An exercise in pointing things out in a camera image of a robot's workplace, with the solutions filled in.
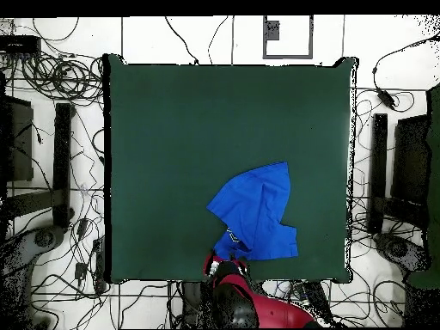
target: grout line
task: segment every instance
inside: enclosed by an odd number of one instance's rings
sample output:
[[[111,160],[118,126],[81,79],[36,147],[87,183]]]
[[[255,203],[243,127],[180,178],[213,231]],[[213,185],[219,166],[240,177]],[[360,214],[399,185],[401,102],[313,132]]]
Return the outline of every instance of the grout line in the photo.
[[[59,292],[35,292],[32,295],[38,295],[38,296],[44,296],[44,295],[55,295],[55,296],[76,296],[77,293],[75,294],[69,294],[69,293],[59,293]],[[100,297],[119,297],[118,294],[111,294],[111,295],[100,295]],[[153,298],[153,297],[157,297],[157,298],[168,298],[168,295],[137,295],[137,294],[120,294],[120,297],[147,297],[147,298]]]
[[[58,292],[35,292],[33,293],[33,295],[38,295],[38,296],[49,296],[49,295],[58,295],[58,296],[76,296],[76,293],[58,293]],[[118,297],[118,294],[111,294],[111,295],[101,295],[101,297]],[[168,295],[138,295],[138,294],[120,294],[121,297],[158,297],[158,298],[168,298]],[[332,300],[330,301],[330,303],[374,303],[372,301],[347,301],[347,300],[342,300],[342,301],[338,301],[338,300]],[[382,301],[379,303],[391,303],[390,301]],[[404,302],[394,302],[397,305],[405,305]]]
[[[120,18],[120,56],[124,58],[124,17]]]
[[[13,70],[12,70],[12,80],[11,80],[12,81],[12,83],[11,83],[11,86],[12,86],[11,94],[12,94],[12,97],[14,97],[14,76],[15,76],[14,63],[12,64],[12,69]],[[12,181],[12,197],[15,196],[14,186],[15,186],[14,181]],[[12,236],[15,236],[15,218],[12,219]]]
[[[15,187],[15,190],[44,190],[49,191],[50,189],[47,187]],[[79,188],[71,188],[71,191],[82,191]],[[90,188],[88,191],[104,191],[103,188]]]
[[[374,303],[374,301],[356,301],[356,300],[332,300],[330,303]],[[377,303],[391,303],[390,301],[378,301]],[[396,302],[394,301],[394,303],[396,303],[397,305],[405,305],[404,302]]]
[[[231,65],[234,64],[234,22],[235,22],[235,15],[232,15],[232,47],[230,48],[230,63]]]
[[[359,88],[358,86],[350,86],[350,89],[356,89],[356,90],[372,90],[376,91],[376,88]],[[412,91],[412,92],[428,92],[429,90],[426,89],[392,89],[392,88],[386,88],[382,90],[388,90],[388,91]]]
[[[342,23],[342,55],[344,57],[344,39],[345,39],[345,14],[344,14],[344,22]]]

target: black border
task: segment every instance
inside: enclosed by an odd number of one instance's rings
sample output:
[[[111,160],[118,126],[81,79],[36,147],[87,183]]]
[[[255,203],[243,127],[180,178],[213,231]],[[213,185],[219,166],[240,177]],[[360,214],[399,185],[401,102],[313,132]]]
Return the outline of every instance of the black border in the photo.
[[[183,67],[194,67],[194,64],[128,64],[120,55],[114,54],[114,56],[119,58],[119,61],[122,65],[127,66],[136,66],[136,65],[181,65]],[[112,130],[112,121],[111,121],[111,110],[112,110],[112,102],[110,98],[110,73],[111,66],[109,62],[109,54],[105,53],[102,55],[102,91],[103,91],[103,102],[104,102],[104,145],[106,146],[104,152],[104,158],[106,164],[104,166],[104,209],[108,211],[108,213],[104,216],[104,224],[106,229],[106,246],[105,246],[105,257],[104,257],[104,280],[108,284],[118,284],[119,282],[113,282],[111,277],[112,271],[112,220],[111,220],[111,197],[112,197],[112,145],[111,145],[111,130]],[[282,67],[316,67],[316,68],[337,68],[344,61],[350,59],[353,61],[353,66],[351,68],[351,84],[348,85],[348,89],[350,90],[351,95],[351,123],[350,123],[350,138],[349,138],[349,170],[347,170],[348,181],[347,181],[347,201],[346,201],[346,238],[345,238],[345,269],[348,273],[348,280],[339,281],[336,278],[323,278],[323,279],[331,279],[336,284],[349,284],[353,280],[353,271],[350,267],[350,258],[351,258],[351,245],[352,245],[352,202],[353,202],[353,175],[354,175],[354,155],[355,155],[355,143],[356,143],[356,96],[357,96],[357,73],[359,66],[359,59],[356,57],[341,57],[339,58],[333,65],[325,66],[325,65],[316,65],[316,64],[286,64]],[[198,64],[197,67],[215,67],[212,64]],[[225,64],[222,67],[271,67],[268,64]],[[138,279],[140,281],[151,281],[154,279]]]

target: black bar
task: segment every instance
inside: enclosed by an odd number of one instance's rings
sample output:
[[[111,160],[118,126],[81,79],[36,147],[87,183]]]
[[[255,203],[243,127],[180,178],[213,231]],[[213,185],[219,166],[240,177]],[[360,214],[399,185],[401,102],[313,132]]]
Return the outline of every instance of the black bar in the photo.
[[[367,232],[376,234],[382,232],[383,212],[378,209],[377,198],[385,198],[387,176],[387,135],[388,115],[374,114],[373,129],[371,131],[371,164],[369,194],[371,197],[367,204],[366,227]]]
[[[53,224],[68,228],[70,221],[70,137],[75,108],[70,103],[55,106],[53,189],[62,190],[63,203],[52,209]]]
[[[394,134],[392,197],[426,204],[431,170],[431,148],[426,142],[429,128],[427,115],[399,120]]]
[[[374,206],[376,214],[395,217],[397,220],[410,223],[422,230],[428,228],[429,212],[427,205],[412,204],[394,198],[375,198]]]
[[[62,190],[55,190],[53,193],[50,191],[23,193],[7,198],[3,206],[3,213],[9,220],[12,220],[15,217],[49,209],[63,202]]]

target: power cord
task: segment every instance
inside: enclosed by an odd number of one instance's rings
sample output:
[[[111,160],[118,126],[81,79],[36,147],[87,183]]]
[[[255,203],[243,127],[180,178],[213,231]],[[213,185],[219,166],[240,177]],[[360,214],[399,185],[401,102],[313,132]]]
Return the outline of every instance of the power cord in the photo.
[[[374,82],[375,87],[376,87],[377,96],[379,97],[379,99],[383,102],[383,104],[384,104],[386,107],[389,107],[390,109],[395,110],[396,112],[404,113],[404,111],[399,111],[399,110],[396,110],[396,109],[394,108],[396,105],[395,105],[395,102],[394,102],[394,100],[393,100],[392,95],[391,95],[388,91],[383,90],[383,89],[379,88],[379,86],[377,86],[377,83],[376,83],[376,73],[377,73],[377,67],[379,66],[380,62],[381,62],[383,59],[385,59],[386,57],[389,57],[389,56],[391,56],[391,55],[393,55],[393,54],[396,54],[396,53],[398,53],[398,52],[403,52],[403,51],[405,51],[407,48],[415,47],[415,46],[419,46],[419,45],[421,45],[421,44],[424,44],[424,43],[429,42],[429,41],[432,41],[432,40],[434,40],[434,41],[439,41],[439,40],[440,40],[440,37],[439,37],[439,36],[440,36],[440,32],[434,34],[433,36],[431,36],[430,38],[427,38],[427,39],[425,39],[425,40],[418,40],[418,41],[413,42],[413,43],[411,43],[411,44],[409,44],[409,45],[407,45],[407,46],[404,46],[404,47],[401,48],[401,49],[398,49],[398,50],[396,50],[396,51],[392,51],[392,52],[390,52],[390,53],[387,53],[387,54],[385,54],[384,56],[380,57],[380,58],[377,60],[376,65],[375,65],[375,67],[373,68],[373,82]]]
[[[217,32],[218,32],[218,29],[220,29],[220,27],[221,27],[221,26],[222,26],[222,25],[228,20],[228,18],[229,18],[229,15],[227,15],[226,18],[224,18],[224,20],[218,25],[218,27],[217,27],[217,29],[216,29],[216,32],[215,32],[214,35],[212,36],[211,42],[210,42],[210,44],[208,45],[208,57],[210,58],[210,62],[211,62],[211,64],[212,64],[211,52],[210,52],[211,44],[212,44],[212,42],[214,41],[214,38],[216,38],[216,35],[217,35]]]
[[[185,42],[185,40],[174,30],[174,28],[173,28],[173,26],[170,24],[170,22],[169,22],[169,20],[168,20],[168,17],[167,16],[164,16],[164,18],[165,18],[165,21],[167,22],[167,24],[168,24],[168,26],[169,26],[169,28],[173,31],[173,33],[183,42],[183,44],[185,45],[185,48],[186,48],[186,51],[188,52],[188,54],[192,57],[192,58],[194,58],[194,64],[199,64],[199,60],[198,59],[196,59],[194,56],[193,56],[193,54],[191,53],[191,52],[189,52],[189,49],[188,49],[188,44]]]

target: metal frame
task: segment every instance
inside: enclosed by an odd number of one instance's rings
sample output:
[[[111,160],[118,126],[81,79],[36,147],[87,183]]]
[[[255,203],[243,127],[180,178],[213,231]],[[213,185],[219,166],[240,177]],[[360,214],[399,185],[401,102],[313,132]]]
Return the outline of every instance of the metal frame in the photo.
[[[12,220],[52,207],[53,224],[65,229],[69,227],[73,215],[70,208],[70,137],[75,108],[70,103],[58,103],[55,110],[53,189],[6,198],[2,206],[5,219]]]
[[[309,53],[300,55],[268,55],[267,41],[270,40],[267,15],[263,15],[263,59],[312,59],[313,58],[313,23],[314,16],[309,16]]]

